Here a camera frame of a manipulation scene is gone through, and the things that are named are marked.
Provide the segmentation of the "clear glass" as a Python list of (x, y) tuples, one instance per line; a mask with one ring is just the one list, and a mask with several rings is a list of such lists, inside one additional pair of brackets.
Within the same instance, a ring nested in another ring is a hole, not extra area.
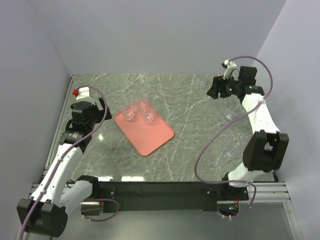
[(132, 121), (135, 118), (136, 115), (136, 108), (134, 104), (125, 106), (123, 110), (121, 111), (123, 118), (126, 121)]
[(150, 124), (155, 120), (156, 117), (156, 111), (152, 106), (145, 106), (141, 109), (141, 114), (143, 121), (146, 124)]
[(137, 92), (133, 95), (133, 103), (135, 108), (142, 113), (146, 109), (146, 105), (148, 103), (148, 95), (145, 92)]
[(196, 88), (202, 89), (205, 87), (208, 81), (208, 72), (203, 69), (199, 69), (194, 73), (194, 85)]

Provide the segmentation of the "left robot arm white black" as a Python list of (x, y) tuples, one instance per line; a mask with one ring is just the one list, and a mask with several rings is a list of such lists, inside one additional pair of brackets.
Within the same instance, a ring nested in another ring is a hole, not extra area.
[(71, 107), (56, 155), (37, 189), (27, 199), (17, 204), (21, 222), (19, 239), (25, 233), (58, 238), (64, 232), (69, 215), (85, 199), (95, 201), (100, 197), (99, 180), (82, 176), (72, 188), (64, 192), (74, 167), (83, 157), (92, 135), (105, 120), (112, 119), (105, 97), (100, 97), (102, 109), (92, 97), (76, 97)]

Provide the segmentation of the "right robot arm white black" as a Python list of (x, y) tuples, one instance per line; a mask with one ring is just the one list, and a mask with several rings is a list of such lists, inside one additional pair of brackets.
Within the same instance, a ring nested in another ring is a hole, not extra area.
[(241, 105), (248, 113), (252, 129), (252, 137), (242, 154), (242, 162), (223, 180), (220, 194), (226, 200), (237, 195), (247, 182), (278, 170), (283, 162), (289, 144), (289, 136), (282, 133), (275, 125), (267, 104), (265, 92), (256, 85), (257, 69), (241, 66), (238, 76), (233, 77), (236, 66), (224, 63), (224, 74), (213, 78), (213, 83), (207, 95), (213, 99), (237, 96)]

